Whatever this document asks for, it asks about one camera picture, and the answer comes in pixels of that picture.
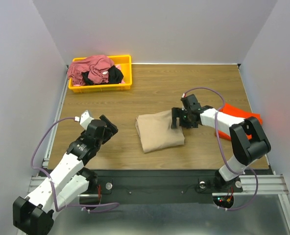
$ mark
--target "red cloth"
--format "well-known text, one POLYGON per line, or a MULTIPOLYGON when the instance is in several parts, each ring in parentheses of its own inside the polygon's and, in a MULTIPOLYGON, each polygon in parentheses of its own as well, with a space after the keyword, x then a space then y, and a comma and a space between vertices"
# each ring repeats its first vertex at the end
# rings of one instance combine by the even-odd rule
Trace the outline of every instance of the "red cloth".
POLYGON ((68 78, 73 85, 85 86, 82 73, 89 71, 88 78, 95 84, 108 83, 108 70, 115 63, 105 55, 92 55, 84 60, 74 61, 68 69, 68 78))
MULTIPOLYGON (((238 109, 237 107, 234 107, 230 104, 225 104, 225 106, 221 109, 221 112, 231 115, 231 116, 235 116, 235 117, 239 117, 239 118, 249 118, 249 117, 255 117, 258 119, 259 123, 262 124, 263 120, 261 119, 261 116, 259 114, 254 114, 251 112, 246 112, 242 109, 238 109)), ((228 136, 226 133, 219 131, 219 136, 220 138, 226 139, 226 140, 231 140, 231 137, 228 136)))

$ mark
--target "black cloth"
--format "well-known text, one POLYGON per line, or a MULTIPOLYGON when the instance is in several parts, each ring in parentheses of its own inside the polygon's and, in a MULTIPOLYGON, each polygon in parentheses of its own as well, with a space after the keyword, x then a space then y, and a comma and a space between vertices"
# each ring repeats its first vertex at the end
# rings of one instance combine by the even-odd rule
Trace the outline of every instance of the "black cloth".
POLYGON ((83 80, 84 80, 85 84, 88 86, 94 85, 94 82, 88 78, 88 74, 89 74, 89 71, 82 73, 83 80))
MULTIPOLYGON (((95 85, 94 82, 88 78, 88 74, 89 71, 82 73, 85 84, 88 86, 95 85)), ((99 85, 119 84, 123 79, 123 73, 114 65, 108 70, 108 75, 108 83, 101 83, 99 85)))
POLYGON ((109 70, 108 70, 108 84, 119 84, 121 83, 123 79, 123 73, 115 66, 113 65, 109 70))

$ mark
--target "white wall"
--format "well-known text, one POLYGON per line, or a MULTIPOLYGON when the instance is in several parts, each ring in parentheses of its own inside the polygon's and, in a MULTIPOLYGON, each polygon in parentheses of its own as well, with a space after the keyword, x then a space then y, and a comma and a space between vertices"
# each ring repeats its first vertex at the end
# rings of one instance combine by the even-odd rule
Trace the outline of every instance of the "white wall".
POLYGON ((276 0, 34 0, 66 63, 241 63, 276 0))
POLYGON ((53 122, 65 73, 32 1, 0 0, 0 235, 16 233, 12 203, 26 195, 29 161, 53 122))
POLYGON ((262 114, 272 169, 290 191, 290 1, 278 1, 240 71, 253 111, 262 114))

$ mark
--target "screw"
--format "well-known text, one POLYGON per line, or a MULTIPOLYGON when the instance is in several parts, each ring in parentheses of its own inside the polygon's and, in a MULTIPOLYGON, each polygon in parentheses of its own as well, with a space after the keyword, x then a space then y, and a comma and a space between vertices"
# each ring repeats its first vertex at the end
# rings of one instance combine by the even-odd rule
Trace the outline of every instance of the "screw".
POLYGON ((200 187, 201 189, 205 189, 205 188, 206 188, 206 183, 205 183, 204 181, 200 181, 200 182, 199 182, 199 187, 200 187))
POLYGON ((235 182, 235 186, 236 186, 237 188, 242 188, 242 183, 241 183, 241 181, 236 181, 236 182, 235 182))
POLYGON ((112 189, 112 183, 106 183, 106 189, 107 190, 112 189))

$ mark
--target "orange cloth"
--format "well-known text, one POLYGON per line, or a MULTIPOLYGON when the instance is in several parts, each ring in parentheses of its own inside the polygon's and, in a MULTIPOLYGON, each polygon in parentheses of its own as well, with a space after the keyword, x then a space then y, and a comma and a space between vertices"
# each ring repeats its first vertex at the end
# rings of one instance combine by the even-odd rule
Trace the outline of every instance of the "orange cloth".
MULTIPOLYGON (((235 116, 235 117, 239 117, 239 118, 249 118, 249 117, 255 117, 258 119, 259 123, 262 124, 263 120, 261 119, 261 116, 259 114, 254 114, 254 113, 250 113, 250 112, 246 112, 242 109, 238 109, 237 107, 234 107, 228 103, 226 103, 224 105, 224 107, 221 109, 221 112, 231 115, 231 116, 235 116)), ((219 137, 223 138, 225 140, 231 140, 231 137, 228 136, 226 133, 219 131, 219 137)))

